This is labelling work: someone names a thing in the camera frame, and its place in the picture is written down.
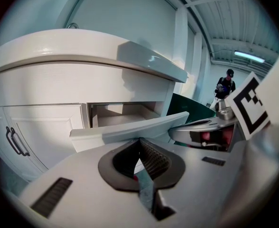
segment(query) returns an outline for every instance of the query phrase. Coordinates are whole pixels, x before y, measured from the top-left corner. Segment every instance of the white wall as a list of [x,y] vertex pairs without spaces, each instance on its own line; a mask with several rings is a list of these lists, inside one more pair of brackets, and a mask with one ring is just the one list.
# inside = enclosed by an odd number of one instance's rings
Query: white wall
[[206,92],[206,88],[208,88],[208,81],[209,81],[209,75],[210,75],[210,67],[211,67],[211,61],[210,61],[210,53],[209,50],[207,50],[207,55],[206,55],[206,65],[205,65],[205,70],[203,72],[204,78],[203,78],[203,84],[202,88],[200,91],[200,94],[198,96],[198,102],[200,102],[203,105],[206,105],[208,103],[208,98],[204,97],[204,94]]
[[81,0],[68,23],[131,40],[171,60],[175,12],[165,0]]
[[201,66],[197,77],[195,92],[192,97],[192,99],[195,101],[199,101],[199,99],[201,98],[201,93],[203,91],[203,83],[205,83],[204,78],[206,75],[206,67],[208,61],[210,61],[209,51],[207,47],[203,47],[201,56]]
[[[207,80],[201,92],[201,103],[211,103],[214,99],[214,90],[216,87],[217,82],[221,77],[226,77],[226,72],[228,67],[225,66],[218,66],[218,65],[211,65],[210,66],[210,73],[207,76]],[[242,82],[247,78],[249,74],[234,70],[234,77],[233,81],[235,82],[235,87],[237,88],[242,84]]]
[[187,44],[187,56],[186,56],[186,63],[185,63],[185,71],[187,71],[188,73],[191,73],[194,43],[195,43],[195,35],[192,32],[192,30],[188,27],[188,44]]
[[37,31],[63,28],[78,0],[16,0],[0,22],[0,46]]

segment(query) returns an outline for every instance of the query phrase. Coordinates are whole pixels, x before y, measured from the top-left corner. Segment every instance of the black rubber pad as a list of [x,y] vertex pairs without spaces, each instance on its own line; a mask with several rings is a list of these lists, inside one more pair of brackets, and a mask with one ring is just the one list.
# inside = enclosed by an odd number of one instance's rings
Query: black rubber pad
[[65,192],[72,184],[72,180],[59,178],[32,206],[31,208],[43,217],[48,218],[59,203]]
[[153,180],[155,190],[173,187],[186,168],[180,156],[144,138],[136,138],[103,155],[98,171],[114,189],[139,192],[139,183],[133,179],[139,159]]

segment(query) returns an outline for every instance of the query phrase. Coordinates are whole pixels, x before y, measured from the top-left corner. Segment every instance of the white drawer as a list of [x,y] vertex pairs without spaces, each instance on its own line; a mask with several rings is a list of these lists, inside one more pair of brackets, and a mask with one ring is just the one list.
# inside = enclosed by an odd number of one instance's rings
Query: white drawer
[[188,116],[188,112],[182,112],[135,123],[73,129],[70,139],[76,152],[139,137],[153,138],[167,143],[170,141],[168,129],[185,124]]
[[0,106],[164,102],[174,82],[117,66],[54,62],[0,73]]
[[92,127],[128,124],[160,117],[142,104],[92,105]]

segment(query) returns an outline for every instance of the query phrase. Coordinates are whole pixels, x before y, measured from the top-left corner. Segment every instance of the metal part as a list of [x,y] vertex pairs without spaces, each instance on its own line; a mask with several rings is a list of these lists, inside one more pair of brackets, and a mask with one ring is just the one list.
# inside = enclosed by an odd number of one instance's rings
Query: metal part
[[225,102],[224,99],[223,99],[223,100],[220,100],[219,102],[217,102],[217,103],[215,104],[215,110],[216,110],[217,112],[223,110],[224,108],[227,108],[226,102]]
[[206,147],[206,146],[221,146],[219,143],[206,143],[202,145],[200,139],[200,133],[202,132],[213,132],[222,128],[233,126],[237,122],[236,118],[229,120],[222,120],[219,117],[207,118],[199,120],[193,123],[187,123],[178,127],[169,129],[169,136],[178,142],[186,143],[195,147]]
[[231,120],[235,117],[231,107],[226,107],[224,109],[219,110],[218,112],[216,112],[216,116],[226,121]]
[[68,25],[67,29],[79,29],[79,27],[76,23],[71,23]]

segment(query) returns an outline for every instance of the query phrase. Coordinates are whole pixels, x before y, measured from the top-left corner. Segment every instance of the white cabinet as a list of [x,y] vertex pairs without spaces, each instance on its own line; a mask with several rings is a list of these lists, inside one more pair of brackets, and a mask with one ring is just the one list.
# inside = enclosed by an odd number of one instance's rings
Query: white cabinet
[[17,154],[13,147],[11,131],[7,131],[9,124],[0,107],[0,157],[9,165],[13,171],[26,180],[33,180],[42,174],[42,171],[32,162],[32,157]]
[[88,126],[86,104],[0,107],[0,157],[34,180],[75,153],[70,131]]
[[86,109],[86,104],[8,106],[4,112],[21,148],[50,169],[76,152],[69,136],[72,129],[88,127],[82,106]]

